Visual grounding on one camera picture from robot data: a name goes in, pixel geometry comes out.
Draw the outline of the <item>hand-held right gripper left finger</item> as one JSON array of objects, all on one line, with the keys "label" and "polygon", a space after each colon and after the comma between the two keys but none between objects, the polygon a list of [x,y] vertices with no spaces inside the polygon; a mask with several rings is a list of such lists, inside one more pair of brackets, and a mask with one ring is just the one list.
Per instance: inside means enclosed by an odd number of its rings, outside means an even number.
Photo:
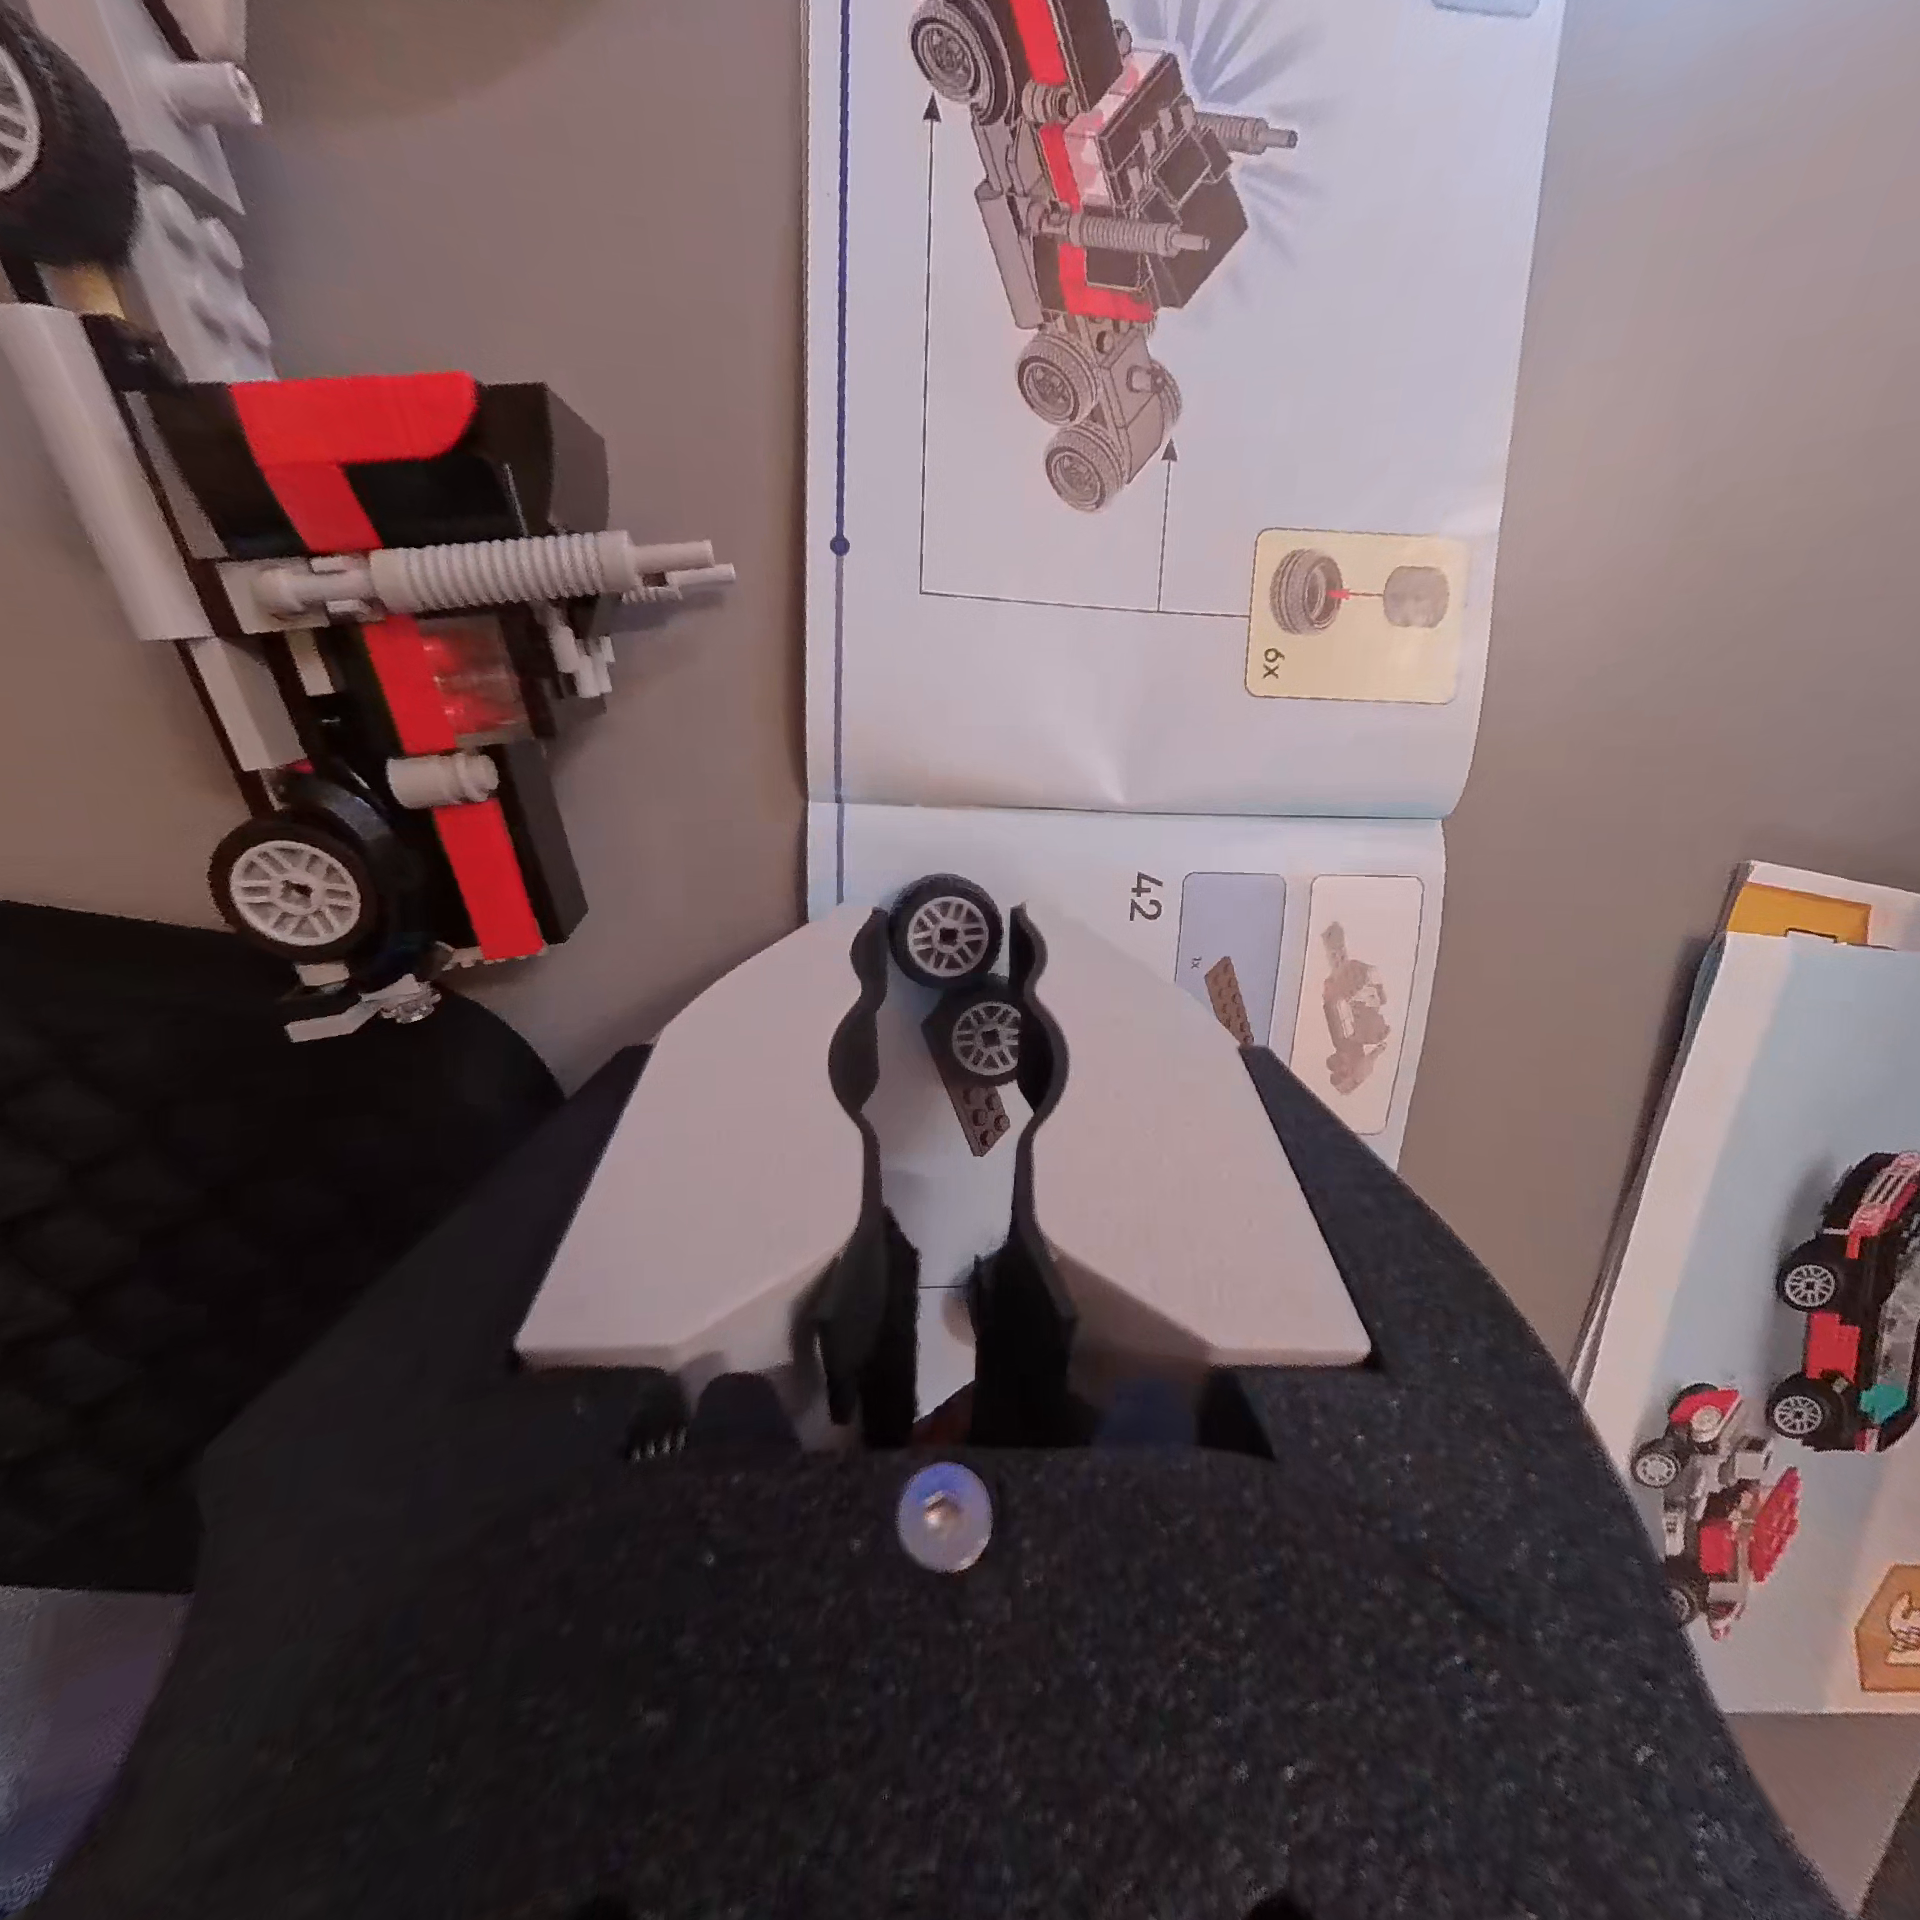
[{"label": "hand-held right gripper left finger", "polygon": [[660,1033],[516,1333],[532,1368],[769,1380],[803,1435],[865,1429],[899,1287],[880,1151],[888,917],[841,906]]}]

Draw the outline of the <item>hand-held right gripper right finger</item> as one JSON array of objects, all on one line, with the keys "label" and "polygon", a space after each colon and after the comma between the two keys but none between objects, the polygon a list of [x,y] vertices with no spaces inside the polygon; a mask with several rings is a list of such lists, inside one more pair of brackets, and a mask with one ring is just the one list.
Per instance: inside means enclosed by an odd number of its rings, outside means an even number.
[{"label": "hand-held right gripper right finger", "polygon": [[1136,1382],[1206,1411],[1233,1372],[1364,1364],[1252,1073],[1273,1058],[1052,904],[1009,945],[1029,1123],[975,1283],[975,1439],[1087,1443]]}]

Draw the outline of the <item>red black lego vehicle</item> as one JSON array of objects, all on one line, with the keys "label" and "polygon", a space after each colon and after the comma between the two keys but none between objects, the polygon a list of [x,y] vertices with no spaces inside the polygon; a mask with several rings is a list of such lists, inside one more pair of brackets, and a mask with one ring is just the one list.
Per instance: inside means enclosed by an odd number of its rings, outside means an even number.
[{"label": "red black lego vehicle", "polygon": [[286,1037],[420,1022],[448,975],[573,939],[550,744],[605,710],[619,635],[737,570],[614,530],[606,445],[550,387],[277,371],[224,146],[265,118],[245,5],[10,6],[107,98],[138,223],[122,267],[2,250],[5,362],[133,637],[199,693],[229,834],[332,819],[410,858],[371,951],[248,942],[297,976]]}]

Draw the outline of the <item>open lego instruction booklet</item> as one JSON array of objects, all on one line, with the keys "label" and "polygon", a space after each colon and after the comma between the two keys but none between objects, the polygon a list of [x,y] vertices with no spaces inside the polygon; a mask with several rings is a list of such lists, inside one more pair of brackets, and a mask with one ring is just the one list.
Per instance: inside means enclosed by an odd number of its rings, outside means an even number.
[{"label": "open lego instruction booklet", "polygon": [[808,906],[1067,903],[1385,1160],[1565,5],[806,5]]}]

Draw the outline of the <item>closed lego instruction booklet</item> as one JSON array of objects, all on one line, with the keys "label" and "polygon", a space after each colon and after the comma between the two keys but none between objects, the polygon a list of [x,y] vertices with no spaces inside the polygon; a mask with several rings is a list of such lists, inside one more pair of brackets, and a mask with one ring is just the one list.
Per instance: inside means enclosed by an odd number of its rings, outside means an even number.
[{"label": "closed lego instruction booklet", "polygon": [[1746,863],[1575,1382],[1728,1715],[1919,1711],[1916,893]]}]

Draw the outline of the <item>black quilted pad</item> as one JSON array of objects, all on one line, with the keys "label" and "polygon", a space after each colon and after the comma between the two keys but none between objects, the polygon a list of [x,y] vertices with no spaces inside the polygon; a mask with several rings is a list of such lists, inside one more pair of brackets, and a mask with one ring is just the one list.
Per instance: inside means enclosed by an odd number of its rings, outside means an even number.
[{"label": "black quilted pad", "polygon": [[229,932],[5,903],[2,1581],[183,1595],[208,1446],[565,1098],[492,1010],[293,1040]]}]

